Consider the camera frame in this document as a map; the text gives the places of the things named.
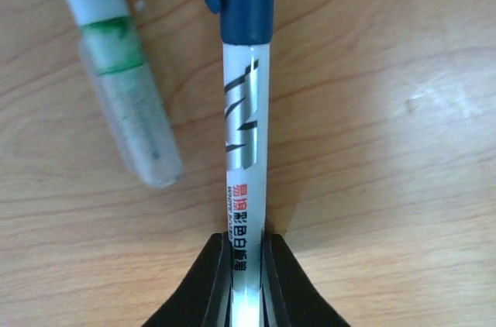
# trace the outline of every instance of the white marker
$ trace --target white marker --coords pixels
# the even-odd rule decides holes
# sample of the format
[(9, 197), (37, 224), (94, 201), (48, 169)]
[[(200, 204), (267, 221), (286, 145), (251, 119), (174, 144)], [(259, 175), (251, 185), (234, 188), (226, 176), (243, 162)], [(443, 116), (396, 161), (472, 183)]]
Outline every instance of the white marker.
[(270, 40), (274, 0), (205, 0), (221, 14), (226, 97), (230, 325), (264, 325), (260, 282), (267, 200)]
[(165, 187), (182, 163), (126, 0), (67, 0), (81, 55), (127, 167)]

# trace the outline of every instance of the table surface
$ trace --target table surface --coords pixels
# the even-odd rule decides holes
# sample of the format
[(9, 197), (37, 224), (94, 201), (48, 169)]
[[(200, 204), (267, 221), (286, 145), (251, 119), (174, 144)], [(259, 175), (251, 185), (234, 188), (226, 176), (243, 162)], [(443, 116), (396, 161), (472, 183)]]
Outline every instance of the table surface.
[[(138, 326), (226, 229), (203, 0), (129, 0), (184, 158), (128, 173), (64, 0), (0, 0), (0, 325)], [(276, 0), (268, 217), (353, 325), (496, 320), (496, 0)]]

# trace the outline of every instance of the white marker barrel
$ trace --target white marker barrel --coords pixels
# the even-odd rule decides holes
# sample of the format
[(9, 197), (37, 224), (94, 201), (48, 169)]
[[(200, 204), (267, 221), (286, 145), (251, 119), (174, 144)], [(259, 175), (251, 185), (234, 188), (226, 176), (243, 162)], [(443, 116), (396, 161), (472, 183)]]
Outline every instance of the white marker barrel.
[(267, 200), (270, 44), (224, 44), (223, 50), (231, 326), (258, 327), (263, 323), (260, 271)]

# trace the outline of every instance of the black plastic holder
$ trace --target black plastic holder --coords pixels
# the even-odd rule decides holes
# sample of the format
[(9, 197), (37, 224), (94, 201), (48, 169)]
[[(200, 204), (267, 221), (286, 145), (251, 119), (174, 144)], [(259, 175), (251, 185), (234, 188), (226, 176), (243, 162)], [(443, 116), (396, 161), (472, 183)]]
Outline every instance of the black plastic holder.
[[(265, 327), (350, 326), (313, 287), (278, 234), (263, 243)], [(213, 234), (177, 290), (143, 327), (229, 327), (231, 245)]]

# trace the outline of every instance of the silver logo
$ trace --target silver logo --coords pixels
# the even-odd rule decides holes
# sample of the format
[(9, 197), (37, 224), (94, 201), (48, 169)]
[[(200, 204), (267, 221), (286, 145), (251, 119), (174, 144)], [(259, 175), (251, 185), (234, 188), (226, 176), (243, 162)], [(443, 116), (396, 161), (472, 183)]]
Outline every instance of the silver logo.
[(224, 87), (226, 97), (227, 169), (249, 168), (257, 162), (258, 60)]

